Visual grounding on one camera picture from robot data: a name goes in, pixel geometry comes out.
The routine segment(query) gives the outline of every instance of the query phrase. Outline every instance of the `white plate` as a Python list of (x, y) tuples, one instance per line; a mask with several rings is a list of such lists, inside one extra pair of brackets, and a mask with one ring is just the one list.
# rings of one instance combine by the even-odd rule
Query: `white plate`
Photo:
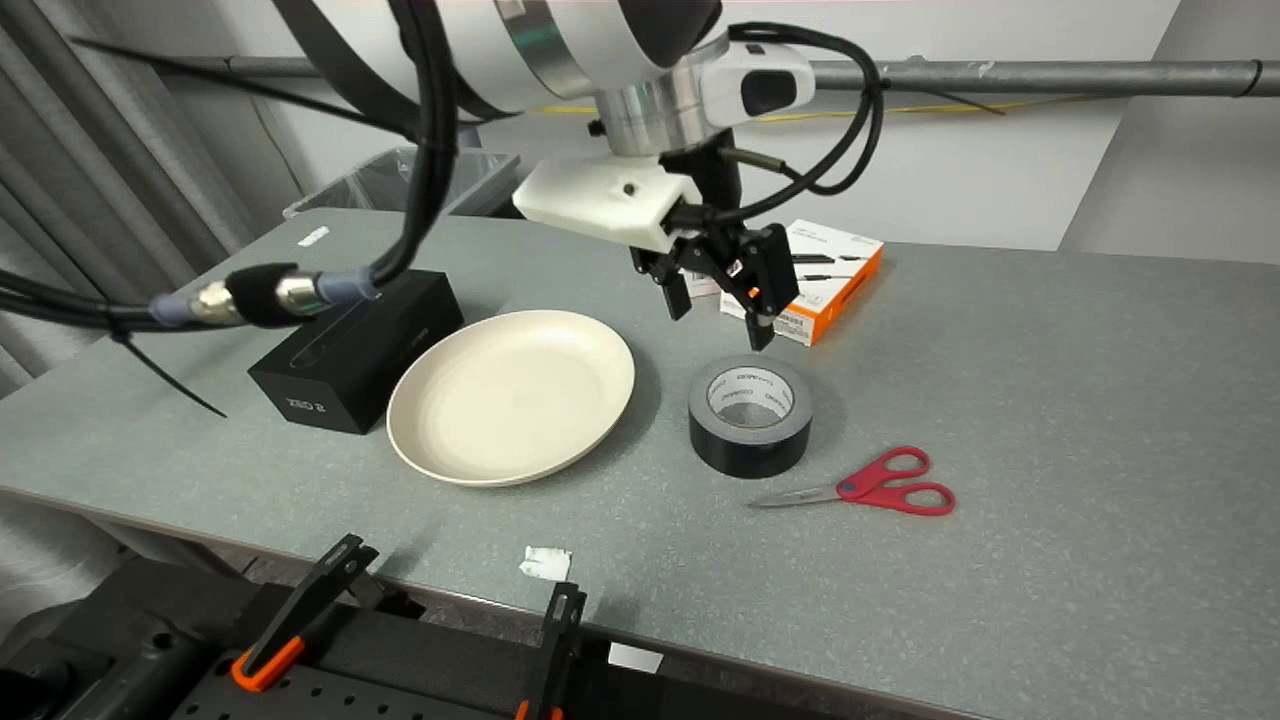
[(598, 445), (632, 383), (632, 352), (598, 320), (506, 310), (444, 336), (399, 375), (389, 436), (432, 479), (526, 482)]

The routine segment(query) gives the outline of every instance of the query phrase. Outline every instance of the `scissors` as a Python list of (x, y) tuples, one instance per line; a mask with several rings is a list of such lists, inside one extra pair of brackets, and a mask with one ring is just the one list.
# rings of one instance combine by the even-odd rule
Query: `scissors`
[(746, 506), (812, 506), (812, 505), (873, 505), (907, 514), (952, 514), (954, 490), (947, 482), (923, 479), (929, 451), (899, 445), (878, 451), (860, 473), (845, 477), (836, 488), (771, 490), (746, 499)]

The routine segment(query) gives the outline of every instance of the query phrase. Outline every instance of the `red scissors handle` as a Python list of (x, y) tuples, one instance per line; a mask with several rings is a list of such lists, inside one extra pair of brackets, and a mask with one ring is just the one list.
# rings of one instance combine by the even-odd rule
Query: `red scissors handle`
[(952, 514), (954, 490), (947, 482), (923, 479), (929, 473), (923, 447), (888, 447), (845, 482), (836, 482), (845, 505), (876, 505), (907, 514)]

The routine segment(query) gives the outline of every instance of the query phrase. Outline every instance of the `orange box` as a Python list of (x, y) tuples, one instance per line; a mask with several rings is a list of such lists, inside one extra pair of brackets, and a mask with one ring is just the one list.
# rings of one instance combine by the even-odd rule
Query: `orange box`
[[(794, 261), (800, 296), (776, 314), (776, 336), (804, 348), (819, 345), (832, 325), (849, 310), (855, 289), (878, 277), (883, 239), (791, 218), (786, 242)], [(721, 310), (743, 314), (743, 308), (721, 293)]]

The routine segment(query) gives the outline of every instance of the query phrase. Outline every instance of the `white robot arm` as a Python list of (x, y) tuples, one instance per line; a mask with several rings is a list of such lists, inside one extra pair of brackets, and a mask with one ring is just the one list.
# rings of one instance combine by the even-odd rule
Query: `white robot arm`
[(414, 90), (414, 49), (405, 36), (414, 11), (435, 11), (447, 36), (461, 116), (498, 119), (590, 96), (611, 156), (532, 168), (513, 196), (517, 207), (534, 222), (632, 249), (636, 267), (659, 279), (673, 314), (686, 308), (678, 267), (711, 277), (743, 298), (753, 348), (771, 338), (771, 314), (794, 296), (794, 273), (779, 229), (743, 229), (754, 213), (739, 213), (730, 127), (814, 96), (812, 63), (782, 36), (746, 27), (709, 40), (721, 0), (277, 0), (277, 9), (337, 90), (399, 127), (432, 102)]

